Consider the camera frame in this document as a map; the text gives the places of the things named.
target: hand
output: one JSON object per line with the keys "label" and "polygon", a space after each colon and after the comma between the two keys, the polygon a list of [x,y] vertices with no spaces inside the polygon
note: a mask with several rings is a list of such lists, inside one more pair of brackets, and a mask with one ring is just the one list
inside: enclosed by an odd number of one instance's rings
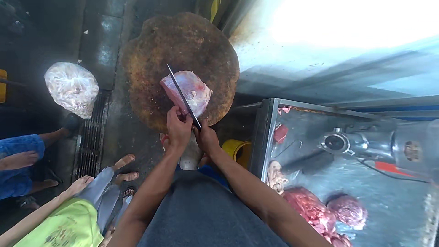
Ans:
{"label": "hand", "polygon": [[94,180],[94,177],[92,176],[83,176],[82,178],[74,181],[72,185],[67,189],[69,194],[71,196],[78,194],[81,192],[89,183],[91,183]]}
{"label": "hand", "polygon": [[192,129],[194,130],[198,147],[207,153],[207,155],[210,156],[215,150],[221,149],[216,132],[209,128],[206,119],[201,123],[201,132],[199,132],[195,126]]}
{"label": "hand", "polygon": [[192,118],[187,114],[186,120],[182,122],[177,116],[178,109],[178,106],[174,106],[168,111],[166,126],[170,141],[169,149],[184,151],[191,138]]}
{"label": "hand", "polygon": [[32,166],[38,159],[39,155],[35,151],[28,151],[9,155],[0,160],[0,170],[14,170],[23,167]]}

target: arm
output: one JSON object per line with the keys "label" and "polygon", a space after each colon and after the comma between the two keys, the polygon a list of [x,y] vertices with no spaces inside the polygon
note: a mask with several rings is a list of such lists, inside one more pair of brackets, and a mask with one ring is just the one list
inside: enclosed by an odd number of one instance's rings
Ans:
{"label": "arm", "polygon": [[109,247],[136,246],[154,217],[174,177],[175,167],[191,137],[192,118],[186,122],[178,119],[177,106],[167,116],[170,145],[163,159],[146,177],[120,219]]}
{"label": "arm", "polygon": [[295,247],[332,247],[283,197],[228,156],[206,121],[200,133],[194,132],[198,146],[223,172],[239,199],[277,235]]}
{"label": "arm", "polygon": [[50,202],[44,204],[39,209],[33,211],[31,214],[20,220],[7,232],[0,236],[0,246],[12,246],[20,241],[29,232],[33,231],[43,220],[47,218],[55,209],[57,209],[63,202],[70,199],[76,193],[82,191],[87,185],[93,181],[93,177],[84,176],[75,182],[59,196],[52,199]]}

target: metal counter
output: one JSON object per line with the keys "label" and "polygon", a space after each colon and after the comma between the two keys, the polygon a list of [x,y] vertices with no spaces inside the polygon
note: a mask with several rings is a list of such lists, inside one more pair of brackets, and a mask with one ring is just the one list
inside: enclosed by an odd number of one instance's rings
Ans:
{"label": "metal counter", "polygon": [[[292,109],[279,114],[277,110],[283,106]],[[377,115],[278,98],[263,100],[257,107],[249,170],[263,182],[270,161],[277,160],[284,166],[318,152],[319,138],[335,127],[355,129],[358,122],[370,122],[394,128],[396,124],[394,119]],[[288,127],[281,144],[273,141],[278,124]],[[439,193],[435,186],[389,178],[355,159],[340,156],[327,165],[310,167],[307,172],[301,169],[289,174],[286,189],[304,186],[323,203],[338,193],[357,197],[369,213],[366,227],[353,230],[337,222],[337,232],[348,235],[354,247],[434,246],[439,219]]]}

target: wall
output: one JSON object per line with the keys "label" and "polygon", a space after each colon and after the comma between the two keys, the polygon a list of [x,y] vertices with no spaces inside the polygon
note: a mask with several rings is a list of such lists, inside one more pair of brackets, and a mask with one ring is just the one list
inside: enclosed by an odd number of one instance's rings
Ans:
{"label": "wall", "polygon": [[230,38],[237,92],[342,107],[439,95],[438,5],[258,0]]}

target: gray pants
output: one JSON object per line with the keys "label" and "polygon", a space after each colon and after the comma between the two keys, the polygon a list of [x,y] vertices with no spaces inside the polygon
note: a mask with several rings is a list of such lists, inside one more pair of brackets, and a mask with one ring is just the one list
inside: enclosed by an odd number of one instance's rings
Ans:
{"label": "gray pants", "polygon": [[[96,178],[80,193],[76,194],[76,197],[86,199],[90,201],[94,208],[97,210],[97,225],[101,233],[104,231],[108,219],[116,205],[119,198],[120,189],[118,185],[107,185],[113,178],[114,170],[111,167],[103,169]],[[131,201],[132,196],[129,196],[124,200],[122,209],[116,216],[116,223],[119,221],[128,204]]]}

